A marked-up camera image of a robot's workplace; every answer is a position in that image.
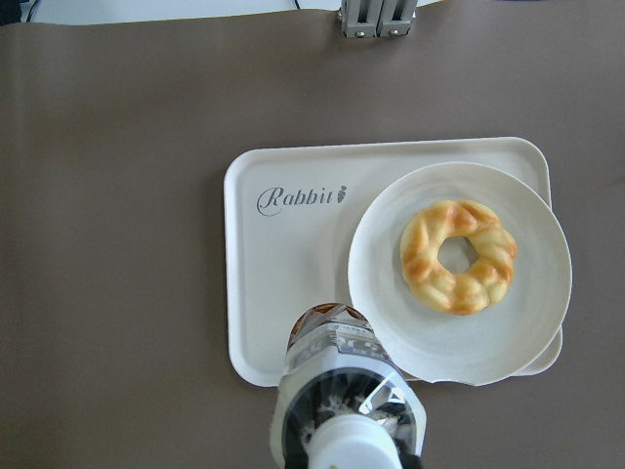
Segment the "tea bottle white cap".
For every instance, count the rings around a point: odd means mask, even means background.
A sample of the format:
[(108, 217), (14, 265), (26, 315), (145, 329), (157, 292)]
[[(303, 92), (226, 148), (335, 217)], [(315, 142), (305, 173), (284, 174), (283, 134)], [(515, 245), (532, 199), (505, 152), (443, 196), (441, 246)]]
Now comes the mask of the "tea bottle white cap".
[(354, 308), (308, 309), (289, 336), (271, 423), (280, 468), (420, 468), (426, 411)]

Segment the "white round plate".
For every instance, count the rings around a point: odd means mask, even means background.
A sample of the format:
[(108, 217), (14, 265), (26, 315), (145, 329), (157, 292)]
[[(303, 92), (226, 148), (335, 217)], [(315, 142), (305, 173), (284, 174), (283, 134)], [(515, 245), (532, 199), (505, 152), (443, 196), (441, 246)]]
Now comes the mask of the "white round plate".
[[(401, 275), (399, 241), (405, 226), (442, 199), (488, 206), (519, 248), (507, 295), (470, 316), (425, 306)], [(534, 190), (494, 168), (453, 162), (411, 172), (374, 199), (354, 234), (348, 278), (354, 307), (397, 366), (431, 383), (480, 386), (520, 373), (555, 340), (572, 272), (563, 229)]]

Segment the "aluminium frame post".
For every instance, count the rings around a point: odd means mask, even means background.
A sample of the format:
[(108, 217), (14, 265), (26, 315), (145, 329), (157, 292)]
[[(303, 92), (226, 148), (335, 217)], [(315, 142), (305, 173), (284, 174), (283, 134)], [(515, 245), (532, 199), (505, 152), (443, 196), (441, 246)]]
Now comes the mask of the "aluminium frame post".
[(343, 0), (338, 11), (347, 38), (406, 35), (415, 19), (417, 0)]

